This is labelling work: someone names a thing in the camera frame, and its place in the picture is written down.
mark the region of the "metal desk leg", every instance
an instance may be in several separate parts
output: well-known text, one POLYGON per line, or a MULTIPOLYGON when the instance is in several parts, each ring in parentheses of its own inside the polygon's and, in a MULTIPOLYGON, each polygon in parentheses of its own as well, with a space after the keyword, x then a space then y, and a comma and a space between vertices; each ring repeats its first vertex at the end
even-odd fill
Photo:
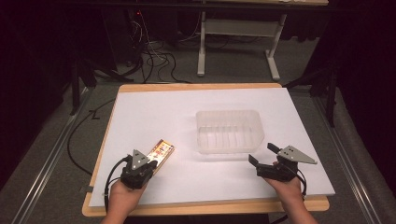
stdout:
POLYGON ((271 70, 271 76, 274 81, 280 80, 280 76, 279 76, 279 73, 277 72, 277 68, 276 68, 276 64, 275 64, 275 60, 274 60, 274 54, 275 54, 277 43, 279 42, 280 35, 282 34, 283 26, 285 25, 285 20, 286 20, 286 14, 283 14, 280 17, 279 25, 276 28, 276 33, 274 35, 272 48, 271 48, 271 50, 265 51, 265 56, 267 58, 268 65, 271 70))
POLYGON ((198 56, 198 77, 205 75, 205 12, 201 15, 201 46, 198 56))

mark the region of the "desk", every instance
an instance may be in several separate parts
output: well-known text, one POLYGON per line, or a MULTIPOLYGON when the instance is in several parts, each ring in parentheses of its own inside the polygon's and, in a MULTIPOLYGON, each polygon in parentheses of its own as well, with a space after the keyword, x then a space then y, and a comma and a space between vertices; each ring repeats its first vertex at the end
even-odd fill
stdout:
MULTIPOLYGON (((208 0, 207 2, 237 2, 237 3, 258 3, 258 4, 281 4, 285 2, 276 0, 208 0)), ((306 1, 289 1, 291 5, 305 6, 327 6, 327 0, 306 0, 306 1)), ((208 19, 205 12, 201 14, 201 44, 198 56, 198 77, 205 75, 205 35, 248 35, 248 36, 265 36, 272 38, 270 49, 265 50, 265 57, 271 71, 274 81, 279 81, 280 76, 276 68, 274 54, 283 26, 285 25, 286 14, 280 16, 279 21, 236 21, 236 20, 215 20, 208 19)))
MULTIPOLYGON (((144 92, 144 91, 194 91, 194 90, 229 90, 229 89, 258 89, 258 88, 279 88, 278 84, 169 84, 169 85, 124 85, 120 87, 119 93, 124 92, 144 92)), ((98 155, 98 159, 92 175, 90 186, 95 185, 98 176, 99 167, 104 153, 106 140, 109 137, 110 120, 104 142, 98 155)), ((103 206, 90 206, 92 198, 91 193, 87 193, 82 213, 87 217, 102 217, 106 214, 103 206)), ((309 196, 305 201, 305 205, 310 211, 325 211, 329 208, 329 202, 326 196, 316 195, 309 196)), ((275 199, 246 199, 246 200, 227 200, 227 201, 211 201, 198 203, 163 203, 163 204, 140 204, 133 212, 132 216, 161 216, 161 215, 202 215, 202 214, 252 214, 252 213, 270 213, 282 211, 280 202, 275 199)))

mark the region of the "transparent tray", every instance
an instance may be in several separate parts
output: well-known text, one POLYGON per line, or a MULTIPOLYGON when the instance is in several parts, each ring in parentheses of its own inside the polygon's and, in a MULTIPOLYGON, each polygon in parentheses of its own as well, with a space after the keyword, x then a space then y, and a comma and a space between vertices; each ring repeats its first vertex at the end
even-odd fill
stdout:
POLYGON ((254 110, 199 111, 196 120, 203 154, 251 153, 264 139, 260 114, 254 110))

